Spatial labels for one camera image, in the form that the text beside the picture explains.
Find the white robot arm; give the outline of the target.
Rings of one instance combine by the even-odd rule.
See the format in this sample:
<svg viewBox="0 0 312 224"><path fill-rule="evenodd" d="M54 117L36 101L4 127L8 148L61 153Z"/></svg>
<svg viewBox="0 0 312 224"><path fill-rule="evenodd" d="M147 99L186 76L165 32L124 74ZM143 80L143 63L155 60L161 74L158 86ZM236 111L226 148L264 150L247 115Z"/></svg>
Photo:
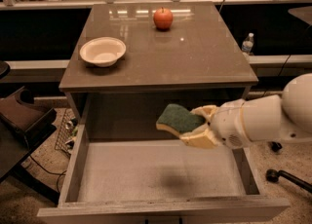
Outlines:
<svg viewBox="0 0 312 224"><path fill-rule="evenodd" d="M312 138L312 74L287 83L280 95L238 99L192 111L207 122L180 139L187 146L213 149L249 147L259 142L309 142Z"/></svg>

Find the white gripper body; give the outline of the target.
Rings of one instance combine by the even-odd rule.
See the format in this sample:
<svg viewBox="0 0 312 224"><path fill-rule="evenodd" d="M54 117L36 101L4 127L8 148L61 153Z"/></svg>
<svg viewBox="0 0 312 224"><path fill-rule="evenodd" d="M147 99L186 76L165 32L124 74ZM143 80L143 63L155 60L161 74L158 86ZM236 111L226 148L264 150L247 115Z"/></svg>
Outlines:
<svg viewBox="0 0 312 224"><path fill-rule="evenodd" d="M211 130L224 145L231 149L252 145L243 127L242 106L244 103L243 99L226 102L217 108L211 119Z"/></svg>

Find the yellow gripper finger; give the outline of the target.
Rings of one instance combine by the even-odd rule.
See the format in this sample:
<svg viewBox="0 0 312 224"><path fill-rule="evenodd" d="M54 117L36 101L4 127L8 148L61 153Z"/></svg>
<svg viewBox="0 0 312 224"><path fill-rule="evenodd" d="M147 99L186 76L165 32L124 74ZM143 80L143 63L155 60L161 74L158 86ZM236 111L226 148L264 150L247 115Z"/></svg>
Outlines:
<svg viewBox="0 0 312 224"><path fill-rule="evenodd" d="M204 105L191 110L193 114L204 117L207 121L213 118L213 115L217 111L218 107L216 105Z"/></svg>
<svg viewBox="0 0 312 224"><path fill-rule="evenodd" d="M218 139L210 129L204 129L201 131L193 131L182 134L179 139L190 147L196 147L201 149L214 149L219 145Z"/></svg>

